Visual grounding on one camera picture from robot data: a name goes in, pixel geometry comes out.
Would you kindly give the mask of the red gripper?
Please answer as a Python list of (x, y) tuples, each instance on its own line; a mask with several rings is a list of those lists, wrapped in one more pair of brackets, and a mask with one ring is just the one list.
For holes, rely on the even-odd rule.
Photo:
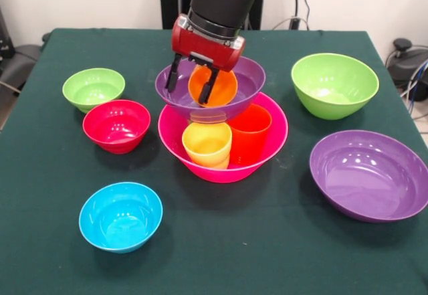
[(195, 58), (211, 66), (201, 66), (199, 73), (209, 72), (198, 98), (199, 104), (207, 104), (212, 93), (219, 70), (231, 71), (240, 59), (245, 48), (245, 38), (222, 40), (206, 35), (191, 25), (185, 14), (180, 14), (173, 25), (171, 47), (175, 52), (165, 88), (169, 93), (175, 90), (178, 80), (178, 67), (182, 56)]

